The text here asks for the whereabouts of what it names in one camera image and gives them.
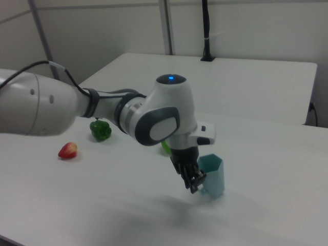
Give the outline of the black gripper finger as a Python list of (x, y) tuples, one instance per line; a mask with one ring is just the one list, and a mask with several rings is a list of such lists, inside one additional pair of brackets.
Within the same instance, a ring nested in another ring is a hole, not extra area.
[(198, 187), (204, 182), (207, 174), (203, 170), (197, 170), (192, 178), (190, 183), (190, 191), (192, 194), (198, 191)]
[(193, 172), (186, 166), (180, 166), (179, 171), (182, 179), (184, 180), (186, 189), (194, 190)]

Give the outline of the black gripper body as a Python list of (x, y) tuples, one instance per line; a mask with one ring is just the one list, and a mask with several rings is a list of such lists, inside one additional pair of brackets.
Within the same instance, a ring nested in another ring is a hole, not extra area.
[(198, 156), (198, 147), (181, 150), (171, 149), (170, 159), (178, 174), (182, 174), (186, 170), (188, 175), (193, 175), (198, 172)]

